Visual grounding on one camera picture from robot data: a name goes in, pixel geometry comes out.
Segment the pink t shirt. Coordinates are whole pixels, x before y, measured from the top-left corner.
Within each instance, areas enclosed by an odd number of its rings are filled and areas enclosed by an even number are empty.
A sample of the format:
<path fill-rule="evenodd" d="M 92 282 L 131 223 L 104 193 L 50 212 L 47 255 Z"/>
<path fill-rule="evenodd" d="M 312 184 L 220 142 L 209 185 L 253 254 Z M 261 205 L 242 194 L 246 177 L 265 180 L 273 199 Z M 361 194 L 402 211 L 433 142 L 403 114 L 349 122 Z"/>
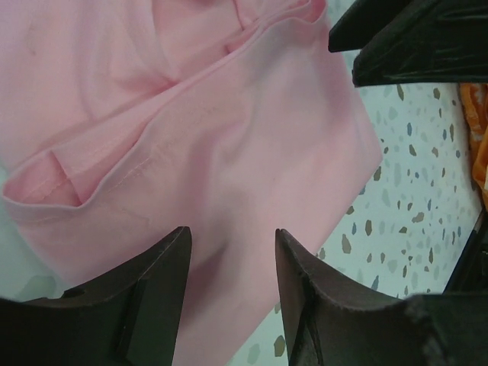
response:
<path fill-rule="evenodd" d="M 81 284 L 193 237 L 176 365 L 224 365 L 381 161 L 325 1 L 3 1 L 2 200 Z"/>

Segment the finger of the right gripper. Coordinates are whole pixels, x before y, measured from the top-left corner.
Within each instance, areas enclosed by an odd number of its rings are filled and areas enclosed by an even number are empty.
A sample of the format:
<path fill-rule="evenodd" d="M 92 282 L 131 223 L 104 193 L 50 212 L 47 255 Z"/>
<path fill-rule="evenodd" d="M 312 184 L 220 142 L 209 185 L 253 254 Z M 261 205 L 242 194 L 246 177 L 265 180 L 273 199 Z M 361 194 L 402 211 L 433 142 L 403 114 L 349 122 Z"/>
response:
<path fill-rule="evenodd" d="M 486 7 L 408 7 L 355 58 L 357 87 L 487 82 Z"/>
<path fill-rule="evenodd" d="M 329 32 L 332 53 L 362 50 L 398 17 L 424 15 L 442 1 L 354 1 Z"/>

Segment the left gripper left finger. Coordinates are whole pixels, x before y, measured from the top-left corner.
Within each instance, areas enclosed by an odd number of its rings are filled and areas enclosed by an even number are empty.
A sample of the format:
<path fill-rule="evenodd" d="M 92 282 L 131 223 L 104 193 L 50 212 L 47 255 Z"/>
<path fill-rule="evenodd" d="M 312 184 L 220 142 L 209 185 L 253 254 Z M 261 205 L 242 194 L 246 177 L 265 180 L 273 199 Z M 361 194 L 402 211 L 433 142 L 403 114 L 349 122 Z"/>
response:
<path fill-rule="evenodd" d="M 145 252 L 63 293 L 1 300 L 3 365 L 170 365 L 191 259 L 180 226 Z"/>

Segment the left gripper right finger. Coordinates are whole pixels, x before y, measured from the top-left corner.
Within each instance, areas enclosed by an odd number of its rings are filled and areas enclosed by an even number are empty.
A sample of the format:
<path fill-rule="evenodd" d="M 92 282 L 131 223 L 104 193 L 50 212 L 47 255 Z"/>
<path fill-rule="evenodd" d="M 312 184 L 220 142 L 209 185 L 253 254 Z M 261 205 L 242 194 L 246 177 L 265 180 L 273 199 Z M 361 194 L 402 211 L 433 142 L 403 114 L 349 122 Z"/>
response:
<path fill-rule="evenodd" d="M 382 294 L 275 233 L 290 365 L 485 365 L 487 294 Z"/>

